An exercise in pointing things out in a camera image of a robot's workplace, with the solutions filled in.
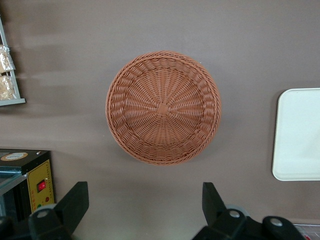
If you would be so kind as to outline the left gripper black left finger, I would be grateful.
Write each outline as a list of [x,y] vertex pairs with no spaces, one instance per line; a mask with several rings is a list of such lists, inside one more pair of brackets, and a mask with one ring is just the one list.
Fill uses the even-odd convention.
[[31,238],[71,240],[88,208],[88,183],[79,181],[57,204],[40,207],[29,217]]

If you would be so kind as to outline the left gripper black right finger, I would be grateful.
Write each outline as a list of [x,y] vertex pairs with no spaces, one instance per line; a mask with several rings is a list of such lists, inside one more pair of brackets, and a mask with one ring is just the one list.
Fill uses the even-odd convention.
[[202,185],[202,211],[207,225],[195,240],[261,240],[262,225],[241,210],[227,208],[214,184]]

